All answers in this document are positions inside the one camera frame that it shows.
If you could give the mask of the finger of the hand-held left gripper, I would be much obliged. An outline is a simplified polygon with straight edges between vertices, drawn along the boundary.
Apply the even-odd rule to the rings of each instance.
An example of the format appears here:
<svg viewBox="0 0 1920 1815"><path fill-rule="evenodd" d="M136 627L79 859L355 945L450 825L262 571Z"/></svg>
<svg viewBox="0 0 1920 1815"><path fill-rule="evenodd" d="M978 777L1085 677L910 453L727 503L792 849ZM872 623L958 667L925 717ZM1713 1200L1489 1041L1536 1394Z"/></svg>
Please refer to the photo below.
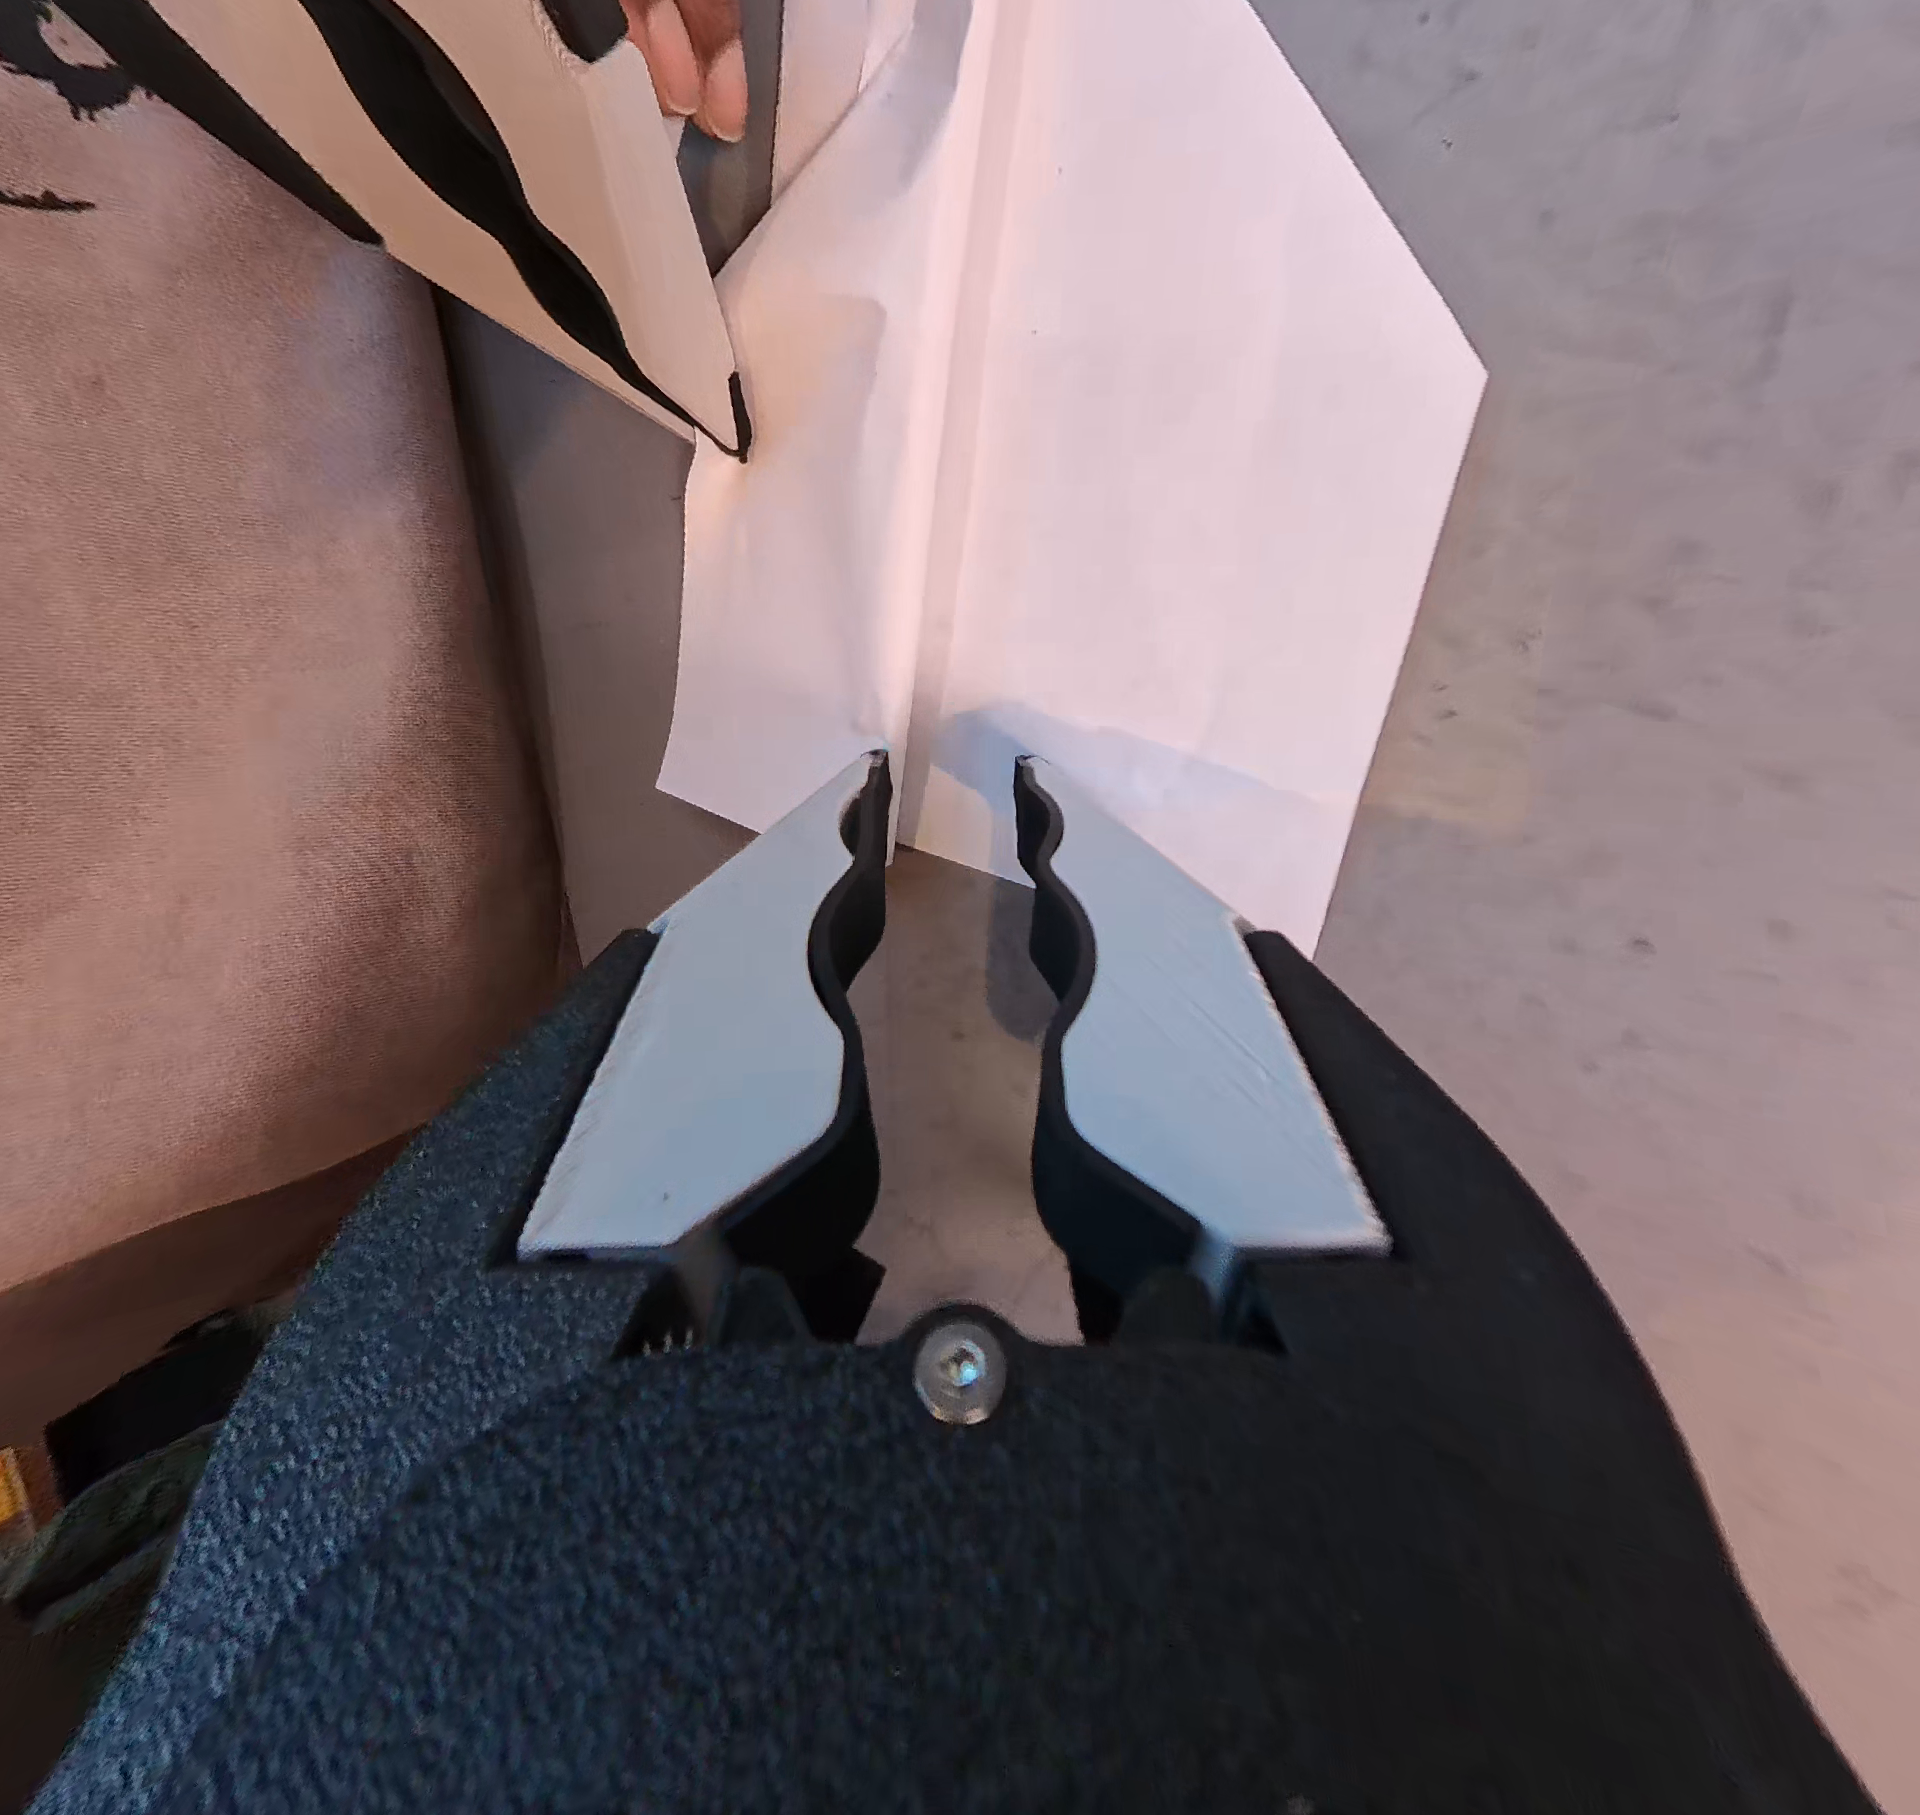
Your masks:
<svg viewBox="0 0 1920 1815"><path fill-rule="evenodd" d="M612 321L587 271L536 219L535 241L509 247L432 193L377 133L294 0L149 1L349 197L353 213L372 219L389 255L660 421L600 359L600 349L612 347ZM685 435L672 421L660 423Z"/></svg>
<svg viewBox="0 0 1920 1815"><path fill-rule="evenodd" d="M540 227L612 323L598 351L637 405L748 457L755 427L729 325L618 0L380 0L449 59Z"/></svg>

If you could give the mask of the grey desk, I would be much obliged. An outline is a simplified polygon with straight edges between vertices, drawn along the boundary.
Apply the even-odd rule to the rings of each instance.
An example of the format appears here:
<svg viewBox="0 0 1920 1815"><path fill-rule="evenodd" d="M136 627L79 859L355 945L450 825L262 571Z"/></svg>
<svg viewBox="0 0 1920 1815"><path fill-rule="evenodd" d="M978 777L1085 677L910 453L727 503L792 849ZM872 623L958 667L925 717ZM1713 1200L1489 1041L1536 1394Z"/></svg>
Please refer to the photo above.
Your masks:
<svg viewBox="0 0 1920 1815"><path fill-rule="evenodd" d="M1319 965L1917 1810L1917 0L1248 0L1489 371Z"/></svg>

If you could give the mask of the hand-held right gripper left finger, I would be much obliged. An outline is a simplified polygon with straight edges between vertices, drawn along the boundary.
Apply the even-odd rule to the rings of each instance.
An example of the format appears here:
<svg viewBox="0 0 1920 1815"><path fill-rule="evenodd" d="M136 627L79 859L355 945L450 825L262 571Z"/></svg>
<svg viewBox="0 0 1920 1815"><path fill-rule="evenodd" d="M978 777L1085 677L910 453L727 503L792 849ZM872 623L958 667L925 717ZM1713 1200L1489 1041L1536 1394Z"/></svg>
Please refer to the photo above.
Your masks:
<svg viewBox="0 0 1920 1815"><path fill-rule="evenodd" d="M887 921L890 757L854 757L642 935L627 1005L517 1232L535 1264L664 1270L717 1332L751 1272L849 1338L880 1147L852 983Z"/></svg>

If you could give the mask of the white paper sheet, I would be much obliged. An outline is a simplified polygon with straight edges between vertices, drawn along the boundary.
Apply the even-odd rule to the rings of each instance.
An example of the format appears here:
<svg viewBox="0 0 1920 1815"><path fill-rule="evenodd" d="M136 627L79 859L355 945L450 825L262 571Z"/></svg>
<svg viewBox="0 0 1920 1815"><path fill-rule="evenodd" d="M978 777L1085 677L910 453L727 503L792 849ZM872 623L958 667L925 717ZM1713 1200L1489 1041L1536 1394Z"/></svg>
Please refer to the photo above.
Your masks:
<svg viewBox="0 0 1920 1815"><path fill-rule="evenodd" d="M659 787L1014 875L1032 753L1312 951L1486 375L1254 3L783 0L772 185Z"/></svg>

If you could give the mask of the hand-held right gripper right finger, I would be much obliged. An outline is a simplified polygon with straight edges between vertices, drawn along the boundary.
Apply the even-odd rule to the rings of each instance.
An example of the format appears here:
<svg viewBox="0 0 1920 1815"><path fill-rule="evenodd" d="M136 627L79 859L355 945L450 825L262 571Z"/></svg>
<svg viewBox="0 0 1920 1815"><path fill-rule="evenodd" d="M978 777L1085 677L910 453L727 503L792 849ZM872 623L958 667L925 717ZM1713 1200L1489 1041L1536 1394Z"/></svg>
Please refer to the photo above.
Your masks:
<svg viewBox="0 0 1920 1815"><path fill-rule="evenodd" d="M1391 1254L1245 917L1040 755L1014 813L1055 997L1030 1182L1083 1334L1159 1296L1234 1330L1260 1264Z"/></svg>

